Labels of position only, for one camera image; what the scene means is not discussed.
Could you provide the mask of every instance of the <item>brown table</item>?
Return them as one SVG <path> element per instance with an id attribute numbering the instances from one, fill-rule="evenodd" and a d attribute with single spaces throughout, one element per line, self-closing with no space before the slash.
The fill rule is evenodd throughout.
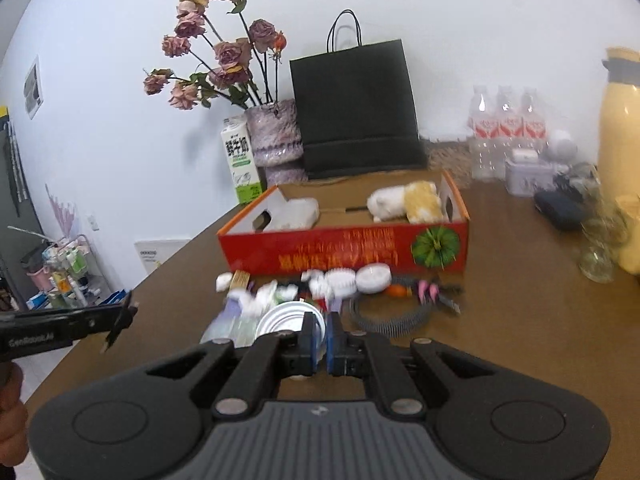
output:
<path id="1" fill-rule="evenodd" d="M 499 184 L 474 184 L 463 196 L 471 216 L 464 314 L 437 313 L 412 336 L 429 335 L 591 399 L 612 427 L 598 480 L 640 479 L 638 282 L 622 271 L 611 285 L 584 278 L 575 264 L 580 235 L 556 232 L 531 200 L 509 196 Z M 197 344 L 221 307 L 214 282 L 226 263 L 216 232 L 230 216 L 136 288 L 140 312 L 111 350 L 98 354 L 104 336 L 79 342 L 32 395 L 30 412 L 57 394 Z M 387 315 L 393 308 L 403 306 L 368 305 Z M 358 380 L 321 375 L 284 381 L 280 397 L 362 394 Z"/>

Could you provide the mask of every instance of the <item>yellow plush toy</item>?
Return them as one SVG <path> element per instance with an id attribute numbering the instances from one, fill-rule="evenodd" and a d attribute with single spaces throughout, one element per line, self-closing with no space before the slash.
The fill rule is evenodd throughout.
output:
<path id="1" fill-rule="evenodd" d="M 442 201 L 433 182 L 421 180 L 405 186 L 404 208 L 411 224 L 442 221 Z"/>

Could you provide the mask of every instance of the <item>red box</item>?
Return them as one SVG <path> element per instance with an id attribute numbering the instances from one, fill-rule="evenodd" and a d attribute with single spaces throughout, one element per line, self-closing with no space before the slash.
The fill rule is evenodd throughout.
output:
<path id="1" fill-rule="evenodd" d="M 371 193 L 417 180 L 436 183 L 446 222 L 373 222 L 366 210 Z M 255 228 L 286 200 L 307 197 L 318 200 L 320 206 L 320 218 L 312 229 L 264 233 Z M 466 264 L 468 224 L 466 206 L 449 173 L 393 171 L 271 187 L 220 229 L 218 239 L 231 270 L 251 274 L 358 269 L 376 262 L 400 272 L 425 268 L 460 272 Z M 442 252 L 442 245 L 449 251 Z"/>

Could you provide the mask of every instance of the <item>black paper bag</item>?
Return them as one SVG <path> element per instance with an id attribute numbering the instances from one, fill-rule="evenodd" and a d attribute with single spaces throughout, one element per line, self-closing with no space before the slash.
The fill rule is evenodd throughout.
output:
<path id="1" fill-rule="evenodd" d="M 290 62 L 309 177 L 424 168 L 402 41 L 363 46 L 356 19 L 358 47 L 329 52 L 336 23 L 327 54 Z"/>

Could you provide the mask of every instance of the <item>glass cup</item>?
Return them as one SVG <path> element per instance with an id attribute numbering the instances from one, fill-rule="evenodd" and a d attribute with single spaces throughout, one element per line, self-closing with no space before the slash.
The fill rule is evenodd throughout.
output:
<path id="1" fill-rule="evenodd" d="M 578 266 L 597 283 L 613 281 L 616 255 L 630 237 L 629 218 L 613 202 L 599 201 L 594 214 L 582 223 L 586 239 Z"/>

